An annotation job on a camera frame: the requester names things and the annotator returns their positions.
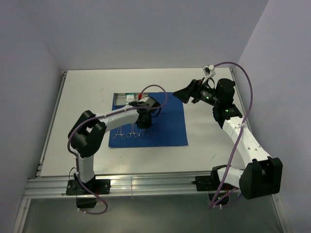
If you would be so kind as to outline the metal instrument tray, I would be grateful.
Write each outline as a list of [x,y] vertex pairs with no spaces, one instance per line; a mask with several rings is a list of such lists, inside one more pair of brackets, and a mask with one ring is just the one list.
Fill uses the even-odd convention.
[[[127,93],[114,93],[113,96],[113,104],[115,106],[123,106],[123,105],[127,105],[130,102],[126,102],[126,95]],[[134,93],[135,94],[135,101],[138,101],[138,96],[139,93]]]

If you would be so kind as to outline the steel surgical scissors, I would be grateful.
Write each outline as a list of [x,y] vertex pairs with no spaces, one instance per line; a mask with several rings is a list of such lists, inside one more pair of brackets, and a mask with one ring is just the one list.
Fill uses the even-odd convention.
[[148,137],[151,136],[150,132],[148,132],[147,129],[142,129],[139,133],[138,133],[139,137]]

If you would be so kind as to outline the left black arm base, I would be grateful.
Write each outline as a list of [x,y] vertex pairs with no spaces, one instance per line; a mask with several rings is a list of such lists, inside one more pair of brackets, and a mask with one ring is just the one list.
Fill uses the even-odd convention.
[[[96,178],[92,179],[88,183],[85,183],[84,186],[97,195],[108,195],[111,187],[109,179]],[[76,199],[76,206],[80,209],[94,208],[97,203],[97,198],[85,190],[77,179],[68,181],[66,195],[78,196]]]

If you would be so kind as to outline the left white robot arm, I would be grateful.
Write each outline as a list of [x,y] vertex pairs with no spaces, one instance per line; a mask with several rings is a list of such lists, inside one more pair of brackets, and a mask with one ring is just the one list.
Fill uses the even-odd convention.
[[135,124],[139,129],[152,125],[152,114],[161,105],[153,97],[134,101],[108,114],[98,116],[84,111],[68,134],[67,149],[76,159],[78,180],[84,184],[95,179],[94,155],[101,147],[104,135],[118,127]]

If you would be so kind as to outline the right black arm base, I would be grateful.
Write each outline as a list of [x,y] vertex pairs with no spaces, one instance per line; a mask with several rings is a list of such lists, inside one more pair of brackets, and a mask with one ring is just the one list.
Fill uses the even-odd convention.
[[196,186],[198,192],[216,191],[221,183],[216,170],[212,170],[209,175],[196,176],[195,180],[191,182]]

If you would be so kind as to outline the blue surgical drape cloth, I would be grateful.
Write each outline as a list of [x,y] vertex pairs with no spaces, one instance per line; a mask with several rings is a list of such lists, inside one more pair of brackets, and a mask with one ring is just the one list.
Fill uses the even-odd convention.
[[[129,133],[131,125],[123,125],[122,133],[125,135]],[[151,136],[112,139],[112,134],[116,133],[117,130],[118,128],[110,131],[109,148],[179,147],[188,145],[183,103],[174,97],[172,92],[168,93],[167,104],[162,108],[160,114],[152,118],[152,126],[147,129]],[[135,132],[139,133],[141,130],[135,126]]]

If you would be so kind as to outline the steel hemostat forceps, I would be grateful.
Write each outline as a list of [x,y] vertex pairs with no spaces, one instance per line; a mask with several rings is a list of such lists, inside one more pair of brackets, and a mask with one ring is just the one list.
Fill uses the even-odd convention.
[[131,137],[133,138],[139,137],[139,133],[135,132],[135,123],[131,125],[131,131],[126,134],[126,138],[131,138]]

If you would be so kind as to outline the steel needle holder forceps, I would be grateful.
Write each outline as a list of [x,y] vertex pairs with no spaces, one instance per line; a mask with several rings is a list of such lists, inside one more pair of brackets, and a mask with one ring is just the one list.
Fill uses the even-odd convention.
[[122,133],[122,127],[121,126],[119,126],[117,132],[112,134],[112,136],[111,136],[112,139],[116,139],[118,137],[120,137],[121,139],[126,138],[126,135],[124,133]]

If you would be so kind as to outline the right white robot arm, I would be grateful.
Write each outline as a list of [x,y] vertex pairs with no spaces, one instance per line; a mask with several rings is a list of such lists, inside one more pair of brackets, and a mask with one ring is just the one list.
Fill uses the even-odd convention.
[[234,149],[242,156],[243,170],[222,165],[213,167],[206,183],[210,188],[218,188],[221,183],[240,189],[242,195],[250,200],[280,191],[283,164],[279,158],[267,153],[246,126],[242,114],[233,103],[235,82],[222,78],[215,88],[192,80],[191,83],[173,95],[183,103],[203,101],[213,108],[213,117],[220,128],[235,143]]

